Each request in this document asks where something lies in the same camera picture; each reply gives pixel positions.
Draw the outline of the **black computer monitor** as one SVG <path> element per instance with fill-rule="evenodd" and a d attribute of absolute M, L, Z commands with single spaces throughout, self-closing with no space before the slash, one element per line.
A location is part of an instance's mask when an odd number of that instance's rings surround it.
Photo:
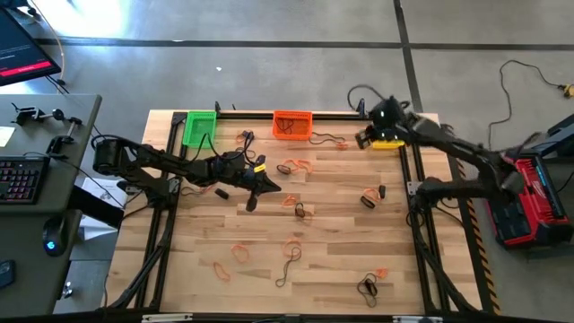
<path fill-rule="evenodd" d="M 0 87 L 61 71 L 57 62 L 0 7 Z"/>

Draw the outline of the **silver aluminium post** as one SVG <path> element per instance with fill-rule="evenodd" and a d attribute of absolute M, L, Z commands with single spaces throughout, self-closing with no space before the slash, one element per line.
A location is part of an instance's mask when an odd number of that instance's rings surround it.
<path fill-rule="evenodd" d="M 442 317 L 398 315 L 392 317 L 392 323 L 444 323 Z"/>
<path fill-rule="evenodd" d="M 142 316 L 141 323 L 181 323 L 193 320 L 191 313 L 158 313 Z"/>

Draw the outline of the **black flat box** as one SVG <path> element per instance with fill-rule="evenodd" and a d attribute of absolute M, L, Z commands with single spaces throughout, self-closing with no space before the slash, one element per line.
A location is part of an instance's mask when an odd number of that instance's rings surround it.
<path fill-rule="evenodd" d="M 120 228 L 124 217 L 124 211 L 120 207 L 113 206 L 77 186 L 74 186 L 71 192 L 67 209 L 81 211 L 115 229 Z"/>

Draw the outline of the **orange plastic basket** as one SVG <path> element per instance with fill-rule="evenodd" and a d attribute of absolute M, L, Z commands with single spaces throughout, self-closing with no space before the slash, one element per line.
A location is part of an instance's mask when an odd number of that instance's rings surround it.
<path fill-rule="evenodd" d="M 277 132 L 275 120 L 278 118 L 290 118 L 294 120 L 291 135 Z M 276 110 L 273 113 L 273 135 L 280 140 L 308 140 L 313 128 L 313 114 L 307 111 Z"/>

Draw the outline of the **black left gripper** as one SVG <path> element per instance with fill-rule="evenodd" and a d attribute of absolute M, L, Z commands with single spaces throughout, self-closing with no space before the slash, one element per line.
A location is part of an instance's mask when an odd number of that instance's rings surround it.
<path fill-rule="evenodd" d="M 246 204 L 246 210 L 253 212 L 257 208 L 260 195 L 282 190 L 268 177 L 265 161 L 266 157 L 263 154 L 257 156 L 255 175 L 255 172 L 247 166 L 243 153 L 226 152 L 208 159 L 208 173 L 211 181 L 214 182 L 234 187 L 253 187 L 249 190 L 250 196 Z"/>

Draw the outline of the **black blue equipment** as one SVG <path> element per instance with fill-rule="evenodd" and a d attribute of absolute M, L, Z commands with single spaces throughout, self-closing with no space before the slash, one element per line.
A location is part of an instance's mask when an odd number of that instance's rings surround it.
<path fill-rule="evenodd" d="M 532 149 L 542 156 L 574 157 L 574 113 L 549 128 L 547 137 Z"/>

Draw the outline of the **black backlit keyboard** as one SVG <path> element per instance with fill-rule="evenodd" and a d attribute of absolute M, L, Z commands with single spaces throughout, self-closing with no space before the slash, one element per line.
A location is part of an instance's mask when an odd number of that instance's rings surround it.
<path fill-rule="evenodd" d="M 36 204 L 48 165 L 43 156 L 0 156 L 0 205 Z"/>

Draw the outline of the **black desk mount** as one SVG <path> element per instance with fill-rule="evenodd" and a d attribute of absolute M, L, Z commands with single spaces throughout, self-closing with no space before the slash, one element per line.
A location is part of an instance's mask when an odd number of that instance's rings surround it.
<path fill-rule="evenodd" d="M 65 160 L 67 156 L 62 153 L 62 149 L 66 144 L 72 144 L 74 139 L 69 135 L 57 135 L 54 136 L 46 150 L 46 155 L 55 160 Z"/>

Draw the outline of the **green plastic basket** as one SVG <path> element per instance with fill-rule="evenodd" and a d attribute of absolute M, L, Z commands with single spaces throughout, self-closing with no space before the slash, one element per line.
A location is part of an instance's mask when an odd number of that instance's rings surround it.
<path fill-rule="evenodd" d="M 189 111 L 183 135 L 183 144 L 198 148 L 203 136 L 208 134 L 210 139 L 215 137 L 217 113 L 214 111 Z"/>

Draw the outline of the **red black tool case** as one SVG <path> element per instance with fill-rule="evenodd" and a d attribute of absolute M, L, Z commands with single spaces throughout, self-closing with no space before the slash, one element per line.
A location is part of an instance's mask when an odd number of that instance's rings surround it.
<path fill-rule="evenodd" d="M 544 160 L 534 150 L 521 153 L 515 165 L 524 189 L 509 205 L 488 203 L 496 241 L 505 249 L 551 247 L 568 243 L 574 225 L 559 199 Z"/>

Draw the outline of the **black silver desk clamp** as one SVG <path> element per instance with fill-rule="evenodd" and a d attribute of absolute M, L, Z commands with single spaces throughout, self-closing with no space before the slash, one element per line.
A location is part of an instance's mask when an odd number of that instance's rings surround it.
<path fill-rule="evenodd" d="M 66 136 L 71 137 L 74 130 L 83 124 L 79 118 L 67 118 L 61 109 L 53 109 L 50 113 L 46 113 L 35 106 L 18 108 L 14 103 L 12 103 L 12 106 L 16 112 L 16 117 L 15 120 L 13 120 L 13 123 L 21 127 L 23 127 L 28 121 L 42 123 L 45 119 L 53 118 L 56 121 L 67 122 L 70 124 Z"/>

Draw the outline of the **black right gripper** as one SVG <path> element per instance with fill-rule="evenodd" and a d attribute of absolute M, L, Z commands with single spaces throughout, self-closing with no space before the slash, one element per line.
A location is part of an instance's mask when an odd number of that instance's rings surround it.
<path fill-rule="evenodd" d="M 384 99 L 370 111 L 371 125 L 357 133 L 356 143 L 360 149 L 366 149 L 375 141 L 404 140 L 407 101 L 397 100 L 394 96 Z"/>

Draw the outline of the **white paper sheet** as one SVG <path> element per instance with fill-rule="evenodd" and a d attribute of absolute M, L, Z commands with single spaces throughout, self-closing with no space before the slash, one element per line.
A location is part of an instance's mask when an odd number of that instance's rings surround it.
<path fill-rule="evenodd" d="M 85 179 L 82 189 L 104 202 L 122 207 L 127 195 L 117 184 L 118 181 L 113 179 Z"/>
<path fill-rule="evenodd" d="M 102 235 L 114 233 L 116 231 L 116 228 L 113 228 L 104 222 L 93 219 L 89 216 L 84 216 L 80 221 L 80 236 L 83 238 L 83 240 L 91 240 Z"/>

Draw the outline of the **grey side desk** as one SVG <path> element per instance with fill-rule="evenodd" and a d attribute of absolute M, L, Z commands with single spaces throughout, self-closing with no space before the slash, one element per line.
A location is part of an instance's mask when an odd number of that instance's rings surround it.
<path fill-rule="evenodd" d="M 66 135 L 70 126 L 49 118 L 21 127 L 13 123 L 12 103 L 46 113 L 61 109 L 67 118 L 83 122 L 72 134 L 74 142 L 62 149 L 67 159 L 50 162 L 37 203 L 0 205 L 0 261 L 11 259 L 16 265 L 15 281 L 0 290 L 2 319 L 50 314 L 62 293 L 72 248 L 68 246 L 59 257 L 49 256 L 42 247 L 43 226 L 49 218 L 63 216 L 67 235 L 74 236 L 81 214 L 68 210 L 67 205 L 101 101 L 98 94 L 0 94 L 0 127 L 15 128 L 6 147 L 0 148 L 0 156 L 42 156 L 50 140 Z"/>

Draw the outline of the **black computer mouse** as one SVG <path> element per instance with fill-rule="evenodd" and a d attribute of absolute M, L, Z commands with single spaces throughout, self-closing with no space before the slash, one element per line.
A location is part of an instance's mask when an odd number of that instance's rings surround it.
<path fill-rule="evenodd" d="M 42 247 L 51 257 L 64 254 L 68 243 L 65 217 L 56 216 L 46 220 L 42 232 Z"/>

